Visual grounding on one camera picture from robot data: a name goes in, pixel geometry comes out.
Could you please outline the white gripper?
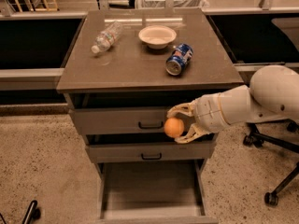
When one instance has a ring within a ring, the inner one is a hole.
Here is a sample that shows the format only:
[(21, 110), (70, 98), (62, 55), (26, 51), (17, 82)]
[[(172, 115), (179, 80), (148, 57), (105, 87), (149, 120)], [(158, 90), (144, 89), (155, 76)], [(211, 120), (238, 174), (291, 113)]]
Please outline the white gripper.
[(186, 135), (175, 139), (178, 144), (188, 144), (206, 134), (219, 133), (229, 126), (224, 118), (218, 93), (203, 95), (195, 101), (175, 105), (167, 111), (168, 118), (173, 118), (177, 114), (187, 117), (194, 114), (197, 122), (190, 126)]

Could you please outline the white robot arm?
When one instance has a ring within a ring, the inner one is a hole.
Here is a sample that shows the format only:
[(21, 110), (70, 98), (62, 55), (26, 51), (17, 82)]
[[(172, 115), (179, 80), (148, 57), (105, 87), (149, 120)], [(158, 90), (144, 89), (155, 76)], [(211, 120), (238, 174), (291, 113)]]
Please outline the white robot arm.
[(193, 117), (187, 134), (177, 137), (179, 144), (241, 123), (299, 120), (299, 74), (282, 65), (267, 65), (257, 70), (249, 85), (228, 91), (205, 94), (189, 103), (173, 106), (169, 118), (177, 114)]

